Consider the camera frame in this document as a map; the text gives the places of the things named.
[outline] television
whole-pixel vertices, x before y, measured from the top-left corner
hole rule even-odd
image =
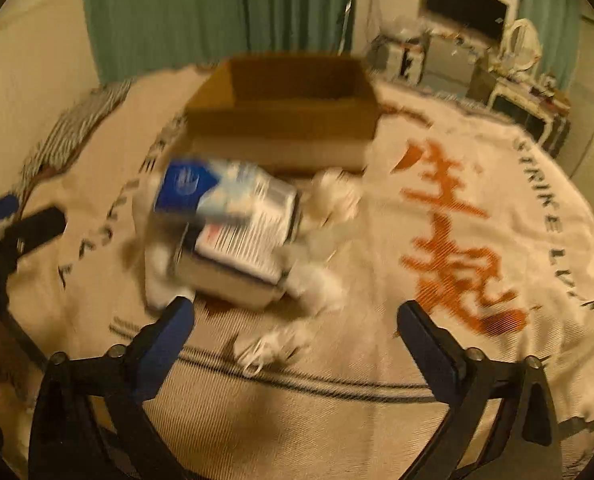
[[[500,43],[507,6],[499,0],[426,0],[426,10]]]

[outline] green curtain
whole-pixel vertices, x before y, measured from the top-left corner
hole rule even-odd
[[[518,18],[531,20],[544,51],[542,72],[568,87],[577,61],[581,0],[520,0]]]
[[[99,78],[106,83],[244,52],[336,51],[348,2],[84,0],[84,10]]]

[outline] product box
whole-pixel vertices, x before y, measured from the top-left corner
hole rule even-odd
[[[228,60],[186,106],[176,156],[254,162],[272,173],[360,172],[379,106],[359,60],[273,54]]]
[[[197,225],[246,224],[269,174],[249,162],[174,159],[166,169],[154,212]]]
[[[258,175],[255,193],[247,224],[189,222],[172,267],[195,290],[260,310],[283,295],[285,275],[273,251],[295,238],[299,201],[294,186],[269,175]]]

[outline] white blanket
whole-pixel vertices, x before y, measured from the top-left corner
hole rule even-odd
[[[173,117],[201,81],[189,68],[136,82],[69,172],[30,197],[26,213],[57,203],[68,216],[62,238],[22,261],[9,286],[13,315],[47,354],[100,355],[152,322],[130,202],[170,156],[183,130]],[[397,307],[411,298],[465,348],[501,360],[538,356],[558,420],[594,420],[588,205],[521,129],[413,91],[379,90],[415,113],[380,121],[361,233],[330,262],[348,286],[346,310],[323,323],[308,357],[245,378],[232,362],[234,335],[299,312],[197,305],[180,360],[146,406],[197,473],[399,478],[446,412],[394,335]],[[593,442],[571,446],[567,466]]]

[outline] clutter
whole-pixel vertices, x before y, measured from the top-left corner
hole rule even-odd
[[[394,20],[386,21],[380,28],[382,35],[389,40],[413,44],[419,43],[428,30],[424,19],[408,16],[398,16]]]
[[[426,43],[426,38],[420,44],[402,43],[379,36],[373,40],[366,61],[386,81],[404,81],[416,86],[422,76]]]
[[[341,168],[318,173],[303,200],[300,231],[322,227],[327,222],[345,222],[357,216],[361,198],[359,184]]]
[[[525,18],[507,28],[500,45],[502,66],[510,73],[522,72],[538,64],[542,46],[535,25]]]
[[[327,262],[333,254],[357,232],[354,220],[340,224],[327,223],[319,229],[306,232],[299,229],[298,238],[275,249],[275,257],[284,269],[290,269],[297,261]]]
[[[538,80],[539,85],[549,90],[557,88],[557,79],[551,74],[542,74]]]
[[[152,173],[132,199],[132,221],[138,237],[144,239],[144,293],[151,310],[163,310],[177,296],[192,300],[195,292],[171,272],[175,247],[184,226],[151,215],[163,179]]]
[[[363,171],[379,106],[359,60],[276,54],[231,59],[186,106],[180,156],[248,160],[273,173]]]
[[[312,321],[298,319],[265,333],[240,333],[233,353],[246,377],[254,377],[269,364],[288,365],[311,349],[315,337]]]
[[[295,262],[286,277],[285,287],[310,314],[338,312],[346,303],[342,283],[321,263]]]
[[[296,188],[270,176],[260,182],[248,224],[188,224],[172,267],[185,285],[254,310],[283,295],[273,251],[293,240],[298,223]]]

